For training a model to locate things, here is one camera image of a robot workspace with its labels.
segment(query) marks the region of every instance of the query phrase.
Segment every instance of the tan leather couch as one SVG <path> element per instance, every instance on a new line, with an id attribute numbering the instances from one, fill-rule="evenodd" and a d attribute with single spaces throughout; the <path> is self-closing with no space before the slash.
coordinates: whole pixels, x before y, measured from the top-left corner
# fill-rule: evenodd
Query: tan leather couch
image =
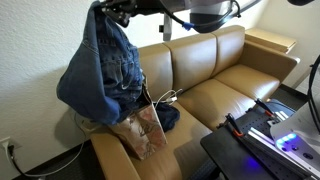
<path id="1" fill-rule="evenodd" d="M 243 27 L 230 26 L 139 49 L 154 101 L 168 90 L 183 89 L 173 104 L 181 118 L 166 133 L 167 146 L 143 161 L 112 134 L 92 134 L 106 179 L 188 179 L 209 159 L 200 139 L 227 113 L 238 118 L 256 98 L 267 99 L 299 61 L 244 37 Z"/>

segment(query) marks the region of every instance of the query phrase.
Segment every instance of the power outlet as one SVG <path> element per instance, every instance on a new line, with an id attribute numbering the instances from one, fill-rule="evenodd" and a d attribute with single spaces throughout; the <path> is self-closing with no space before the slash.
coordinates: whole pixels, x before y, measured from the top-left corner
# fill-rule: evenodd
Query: power outlet
<path id="1" fill-rule="evenodd" d="M 5 142 L 9 142 L 9 146 L 10 145 L 13 145 L 14 146 L 14 149 L 18 149 L 21 147 L 21 145 L 15 141 L 14 139 L 10 138 L 10 137 L 6 137 L 6 138 L 3 138 L 0 140 L 0 148 L 5 150 L 4 147 L 2 146 L 3 143 Z"/>

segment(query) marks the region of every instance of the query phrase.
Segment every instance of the black table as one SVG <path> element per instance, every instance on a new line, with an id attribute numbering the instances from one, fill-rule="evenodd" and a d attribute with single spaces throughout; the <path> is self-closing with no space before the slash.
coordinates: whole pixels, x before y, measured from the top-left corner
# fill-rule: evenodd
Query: black table
<path id="1" fill-rule="evenodd" d="M 270 103 L 267 103 L 267 105 L 272 111 L 281 110 L 289 116 L 294 113 L 277 100 L 272 100 Z M 264 113 L 264 110 L 258 107 L 237 119 L 236 123 L 243 132 L 247 132 L 251 127 L 254 127 L 270 137 L 270 127 L 267 123 L 269 118 L 270 117 Z M 230 180 L 277 179 L 277 176 L 274 176 L 274 172 L 271 173 L 265 164 L 262 164 L 248 151 L 248 149 L 232 135 L 231 130 L 227 126 L 221 127 L 202 138 L 201 145 L 221 172 Z M 276 167 L 276 162 L 271 162 L 271 165 L 275 166 L 274 168 L 280 168 L 279 173 L 281 173 L 282 169 L 281 167 Z M 287 177 L 286 179 L 294 179 L 290 173 L 284 176 Z"/>

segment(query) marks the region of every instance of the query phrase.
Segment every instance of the white wall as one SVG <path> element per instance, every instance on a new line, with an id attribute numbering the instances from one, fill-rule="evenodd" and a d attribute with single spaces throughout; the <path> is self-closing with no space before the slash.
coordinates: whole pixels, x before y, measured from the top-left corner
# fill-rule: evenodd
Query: white wall
<path id="1" fill-rule="evenodd" d="M 56 85 L 77 50 L 92 0 L 0 1 L 0 139 L 22 145 L 18 164 L 28 171 L 80 144 L 73 113 L 56 97 Z M 227 25 L 252 27 L 267 0 Z M 188 20 L 187 12 L 178 16 Z M 138 47 L 162 42 L 162 15 L 137 16 L 125 29 Z M 174 24 L 173 39 L 195 34 Z M 0 179 L 18 173 L 0 150 Z"/>
<path id="2" fill-rule="evenodd" d="M 320 1 L 298 7 L 286 0 L 272 0 L 258 22 L 257 27 L 261 29 L 297 39 L 290 54 L 301 58 L 301 62 L 284 81 L 285 85 L 296 88 L 301 76 L 305 76 L 309 65 L 320 54 L 319 18 Z"/>

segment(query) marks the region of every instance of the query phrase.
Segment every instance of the denim jacket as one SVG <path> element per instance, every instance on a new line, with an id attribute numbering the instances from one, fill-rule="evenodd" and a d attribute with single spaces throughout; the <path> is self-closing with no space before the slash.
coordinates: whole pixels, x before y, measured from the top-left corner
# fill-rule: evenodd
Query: denim jacket
<path id="1" fill-rule="evenodd" d="M 139 107 L 142 80 L 137 47 L 93 2 L 80 47 L 58 83 L 58 98 L 84 117 L 115 124 Z"/>

